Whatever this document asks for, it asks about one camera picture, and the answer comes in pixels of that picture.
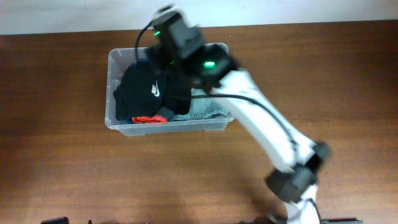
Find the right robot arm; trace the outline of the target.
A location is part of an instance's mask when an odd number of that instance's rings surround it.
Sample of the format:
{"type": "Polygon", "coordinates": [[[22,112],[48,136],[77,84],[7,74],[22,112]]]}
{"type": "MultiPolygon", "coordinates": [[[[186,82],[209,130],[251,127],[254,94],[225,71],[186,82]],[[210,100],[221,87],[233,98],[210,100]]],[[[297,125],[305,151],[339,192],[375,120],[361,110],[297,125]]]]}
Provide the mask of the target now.
{"type": "Polygon", "coordinates": [[[284,202],[286,219],[272,223],[321,223],[316,203],[317,174],[330,156],[325,142],[314,142],[294,128],[258,89],[250,73],[222,47],[206,44],[201,30],[190,26],[173,5],[159,9],[150,21],[158,44],[146,50],[155,68],[171,68],[191,88],[204,91],[231,112],[259,143],[274,170],[269,189],[284,202]]]}

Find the light grey jeans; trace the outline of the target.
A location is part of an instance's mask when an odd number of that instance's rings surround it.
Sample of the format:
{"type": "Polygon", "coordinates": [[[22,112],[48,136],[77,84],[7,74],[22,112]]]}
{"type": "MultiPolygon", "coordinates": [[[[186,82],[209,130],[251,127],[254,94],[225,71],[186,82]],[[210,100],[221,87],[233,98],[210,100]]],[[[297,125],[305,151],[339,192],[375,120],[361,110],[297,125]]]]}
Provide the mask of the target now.
{"type": "Polygon", "coordinates": [[[201,119],[229,118],[231,113],[211,98],[191,100],[187,114],[173,115],[170,121],[190,121],[201,119]]]}

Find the blue denim jeans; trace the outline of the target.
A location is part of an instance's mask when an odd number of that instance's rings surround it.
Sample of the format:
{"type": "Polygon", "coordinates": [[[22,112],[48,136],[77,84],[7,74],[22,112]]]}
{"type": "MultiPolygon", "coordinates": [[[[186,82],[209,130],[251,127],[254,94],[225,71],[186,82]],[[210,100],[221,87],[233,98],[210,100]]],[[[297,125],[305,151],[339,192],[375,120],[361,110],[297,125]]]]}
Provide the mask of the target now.
{"type": "Polygon", "coordinates": [[[121,120],[119,121],[120,125],[125,125],[125,124],[134,124],[134,121],[129,119],[129,120],[121,120]]]}

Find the black shorts red grey waistband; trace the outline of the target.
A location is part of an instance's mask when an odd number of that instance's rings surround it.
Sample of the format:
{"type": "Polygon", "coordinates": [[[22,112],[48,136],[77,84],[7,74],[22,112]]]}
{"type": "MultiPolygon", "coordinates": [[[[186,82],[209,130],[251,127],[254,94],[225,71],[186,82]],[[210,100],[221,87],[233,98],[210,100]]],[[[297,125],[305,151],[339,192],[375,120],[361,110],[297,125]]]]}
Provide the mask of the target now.
{"type": "Polygon", "coordinates": [[[132,118],[133,123],[167,123],[174,116],[174,112],[161,107],[153,116],[139,116],[132,118]]]}

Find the black Nike garment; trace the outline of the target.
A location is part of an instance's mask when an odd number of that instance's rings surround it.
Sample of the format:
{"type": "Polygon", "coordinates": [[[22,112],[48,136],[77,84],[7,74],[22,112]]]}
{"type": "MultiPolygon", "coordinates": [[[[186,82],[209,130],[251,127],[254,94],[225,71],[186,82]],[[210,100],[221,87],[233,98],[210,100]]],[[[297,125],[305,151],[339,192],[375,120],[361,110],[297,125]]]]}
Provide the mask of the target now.
{"type": "Polygon", "coordinates": [[[153,116],[161,107],[174,115],[187,114],[191,103],[191,89],[186,83],[181,78],[156,74],[148,60],[139,60],[125,70],[113,96],[118,121],[153,116]]]}

